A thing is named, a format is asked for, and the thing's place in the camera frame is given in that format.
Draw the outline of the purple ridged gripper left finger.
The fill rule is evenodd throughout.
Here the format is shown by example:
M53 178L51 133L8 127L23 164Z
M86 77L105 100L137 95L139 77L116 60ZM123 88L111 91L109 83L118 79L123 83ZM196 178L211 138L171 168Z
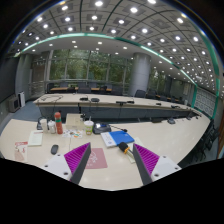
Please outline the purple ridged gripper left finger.
M54 155L43 165L43 169L74 184L79 184L90 154L91 143L86 143L66 154Z

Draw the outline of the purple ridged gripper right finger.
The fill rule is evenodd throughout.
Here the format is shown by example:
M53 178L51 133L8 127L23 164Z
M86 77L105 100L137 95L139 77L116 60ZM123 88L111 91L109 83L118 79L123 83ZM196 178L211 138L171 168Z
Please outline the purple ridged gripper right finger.
M181 169L168 156L159 156L138 144L133 145L133 155L143 185L148 185Z

